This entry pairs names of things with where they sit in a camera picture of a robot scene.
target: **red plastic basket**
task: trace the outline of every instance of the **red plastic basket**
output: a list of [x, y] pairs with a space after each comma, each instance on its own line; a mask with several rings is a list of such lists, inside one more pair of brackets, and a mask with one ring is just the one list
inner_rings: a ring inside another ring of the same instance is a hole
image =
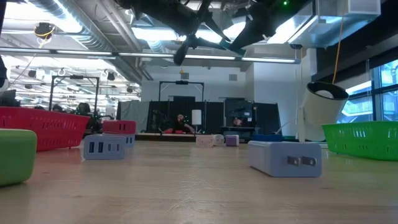
[[104, 121], [103, 132], [108, 134], [135, 134], [135, 121]]
[[89, 117], [35, 110], [0, 107], [0, 128], [26, 129], [37, 135], [37, 151], [80, 144]]

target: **green plastic basket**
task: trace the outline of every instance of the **green plastic basket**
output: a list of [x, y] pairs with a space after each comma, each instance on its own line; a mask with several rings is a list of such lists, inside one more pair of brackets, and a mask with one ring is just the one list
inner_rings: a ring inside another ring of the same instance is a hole
[[398, 122], [370, 121], [323, 125], [329, 151], [398, 161]]

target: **fluorescent light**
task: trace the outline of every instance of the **fluorescent light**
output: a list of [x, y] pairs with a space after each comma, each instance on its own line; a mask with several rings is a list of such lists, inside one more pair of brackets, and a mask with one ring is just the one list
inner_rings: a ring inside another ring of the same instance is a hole
[[49, 54], [50, 50], [45, 49], [18, 49], [18, 48], [8, 48], [8, 47], [0, 47], [1, 52], [21, 52], [21, 53], [37, 53], [37, 54]]
[[305, 30], [307, 30], [316, 20], [318, 19], [317, 16], [314, 16], [307, 24], [305, 24], [296, 34], [293, 35], [292, 38], [288, 40], [288, 43], [292, 43], [295, 41], [298, 37], [300, 37]]
[[172, 29], [141, 29], [132, 28], [137, 39], [146, 41], [177, 40], [177, 34]]
[[244, 62], [270, 62], [270, 63], [298, 63], [299, 60], [293, 59], [280, 59], [280, 58], [249, 58], [244, 57], [241, 59]]
[[212, 56], [212, 55], [187, 55], [187, 59], [213, 59], [213, 60], [235, 60], [235, 57], [229, 56]]
[[58, 50], [59, 54], [71, 54], [71, 55], [112, 55], [111, 52], [91, 52], [88, 50]]
[[119, 53], [120, 56], [150, 57], [150, 58], [173, 58], [172, 54], [152, 54], [152, 53]]

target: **white cylinder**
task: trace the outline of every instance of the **white cylinder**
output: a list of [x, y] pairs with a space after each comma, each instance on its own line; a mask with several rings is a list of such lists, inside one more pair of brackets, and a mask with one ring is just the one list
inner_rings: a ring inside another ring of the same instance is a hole
[[192, 110], [192, 125], [201, 125], [201, 110]]
[[329, 83], [309, 83], [304, 93], [303, 112], [305, 138], [323, 141], [323, 124], [335, 124], [348, 99], [344, 89]]

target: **wooden table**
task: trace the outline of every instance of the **wooden table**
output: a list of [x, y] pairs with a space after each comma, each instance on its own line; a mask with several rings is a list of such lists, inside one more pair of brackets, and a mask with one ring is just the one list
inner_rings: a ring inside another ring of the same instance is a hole
[[29, 181], [0, 188], [0, 223], [398, 223], [397, 162], [323, 150], [320, 178], [272, 178], [247, 153], [144, 141], [123, 161], [41, 152]]

